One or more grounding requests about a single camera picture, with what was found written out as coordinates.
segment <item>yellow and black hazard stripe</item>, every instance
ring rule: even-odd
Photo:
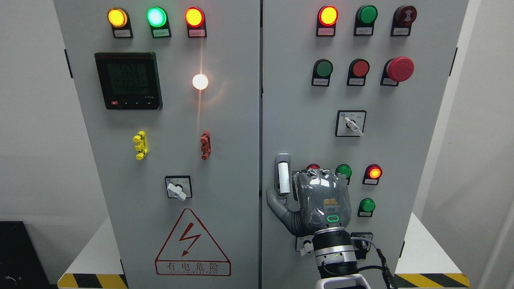
[[[464,274],[397,274],[398,288],[469,288]]]
[[[59,282],[59,288],[109,288],[127,289],[127,279],[124,274],[64,274]]]

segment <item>robotic hand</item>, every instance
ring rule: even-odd
[[[356,272],[352,240],[344,230],[352,214],[346,176],[328,169],[307,169],[297,172],[293,179],[300,210],[291,211],[274,190],[267,190],[271,211],[292,235],[314,235],[314,255],[321,278]]]

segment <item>gray metal panel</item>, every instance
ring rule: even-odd
[[[375,5],[372,37],[354,37],[355,13]],[[390,37],[393,13],[414,5],[417,20],[409,37]],[[324,5],[339,9],[336,36],[315,37],[316,16]],[[353,170],[350,192],[353,219],[349,232],[371,231],[392,270],[396,267],[443,97],[466,0],[264,1],[263,11],[263,190],[273,187],[277,153],[291,155],[292,169],[311,163]],[[411,79],[399,87],[380,86],[387,60],[408,56],[415,63]],[[313,65],[334,64],[330,87],[310,85]],[[346,86],[355,58],[369,61],[365,87]],[[334,137],[337,110],[366,110],[365,136]],[[364,170],[379,164],[378,186],[362,185]],[[359,202],[371,197],[372,218],[357,218]],[[288,203],[297,209],[292,196]],[[314,287],[319,273],[313,256],[301,258],[295,239],[263,202],[263,288]],[[359,266],[380,264],[372,249]],[[380,271],[363,273],[373,288],[383,287]]]
[[[55,4],[130,288],[257,288],[259,1]],[[145,17],[151,6],[168,13],[171,38],[151,37]],[[188,39],[183,14],[190,6],[204,10],[208,38]],[[113,38],[106,19],[111,7],[129,13],[133,39]],[[106,110],[94,59],[100,51],[154,51],[163,109]],[[201,97],[191,84],[199,72],[210,80]],[[139,130],[146,131],[149,143],[142,161],[135,159],[132,142]],[[200,158],[204,130],[212,142],[206,161]],[[166,175],[191,175],[194,197],[185,203],[168,199]],[[154,260],[186,207],[230,259],[231,277],[156,274]]]

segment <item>triangle warning symbol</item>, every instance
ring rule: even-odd
[[[186,208],[178,217],[157,258],[157,275],[230,276],[232,266],[211,233]]]

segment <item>push button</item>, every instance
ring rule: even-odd
[[[406,56],[387,61],[382,73],[380,85],[398,86],[399,82],[408,80],[414,73],[414,62]]]

